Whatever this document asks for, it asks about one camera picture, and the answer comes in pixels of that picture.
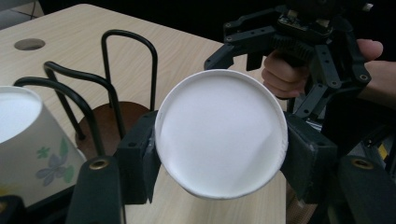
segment brown coaster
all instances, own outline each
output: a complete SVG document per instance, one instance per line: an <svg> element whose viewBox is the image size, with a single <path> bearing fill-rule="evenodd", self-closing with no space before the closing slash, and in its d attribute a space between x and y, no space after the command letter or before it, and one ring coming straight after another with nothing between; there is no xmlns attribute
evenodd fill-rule
<svg viewBox="0 0 396 224"><path fill-rule="evenodd" d="M119 102L119 104L125 132L127 133L142 115L149 112L146 107L136 103ZM93 114L95 115L106 155L111 156L116 152L117 145L121 140L114 110L109 106L109 104L106 104L96 107L93 110ZM84 153L87 160L89 160L96 157L97 153L92 140L90 126L88 125L86 118L81 120L79 126L86 137L85 139L79 140L76 135L77 147Z"/></svg>

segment white object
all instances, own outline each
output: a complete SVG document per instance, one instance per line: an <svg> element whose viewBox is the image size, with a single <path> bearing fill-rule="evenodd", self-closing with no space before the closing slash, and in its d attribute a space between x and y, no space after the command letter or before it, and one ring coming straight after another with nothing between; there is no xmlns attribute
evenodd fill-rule
<svg viewBox="0 0 396 224"><path fill-rule="evenodd" d="M0 195L37 203L76 184L84 161L35 92L0 87Z"/></svg>
<svg viewBox="0 0 396 224"><path fill-rule="evenodd" d="M282 109L260 82L232 70L187 77L155 122L164 168L193 195L231 199L268 183L288 147Z"/></svg>

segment floral patterned cup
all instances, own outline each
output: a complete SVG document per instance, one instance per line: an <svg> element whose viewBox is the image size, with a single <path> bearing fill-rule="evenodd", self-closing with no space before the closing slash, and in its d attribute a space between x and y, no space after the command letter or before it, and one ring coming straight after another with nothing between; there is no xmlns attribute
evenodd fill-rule
<svg viewBox="0 0 396 224"><path fill-rule="evenodd" d="M84 161L35 92L0 87L0 196L37 203L76 184Z"/></svg>

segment light wood tabletop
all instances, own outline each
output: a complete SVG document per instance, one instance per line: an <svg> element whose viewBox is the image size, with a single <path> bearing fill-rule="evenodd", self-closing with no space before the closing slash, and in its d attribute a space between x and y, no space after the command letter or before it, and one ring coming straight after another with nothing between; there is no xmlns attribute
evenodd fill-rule
<svg viewBox="0 0 396 224"><path fill-rule="evenodd" d="M159 57L156 109L178 82L203 71L204 61L221 47L221 43L196 35L99 7L78 5L0 31L0 85L13 85L20 77L46 77L43 63L47 61L104 77L100 39L111 29L142 35L156 48ZM45 46L35 50L15 48L16 42L32 38L44 41ZM108 48L112 81L120 101L149 107L151 56L147 48L119 36L109 38ZM246 57L241 56L230 69L261 81L260 69L247 72L245 66ZM92 108L108 101L106 91L98 85L68 77L60 80L80 93ZM53 90L27 88L42 97L74 141L74 129ZM81 119L82 114L72 106ZM285 198L286 180L280 172L264 188L248 196L210 201L190 195L161 168L153 203L126 205L125 209L128 223L284 223Z"/></svg>

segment paper cup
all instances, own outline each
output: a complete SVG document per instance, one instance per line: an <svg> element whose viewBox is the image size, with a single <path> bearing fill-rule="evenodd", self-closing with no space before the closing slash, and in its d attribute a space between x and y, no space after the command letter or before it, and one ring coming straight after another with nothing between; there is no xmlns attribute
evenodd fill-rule
<svg viewBox="0 0 396 224"><path fill-rule="evenodd" d="M231 199L267 184L286 155L288 132L276 98L231 70L190 76L166 96L155 122L164 168L193 195Z"/></svg>
<svg viewBox="0 0 396 224"><path fill-rule="evenodd" d="M84 161L36 93L0 87L0 195L37 203L76 184Z"/></svg>

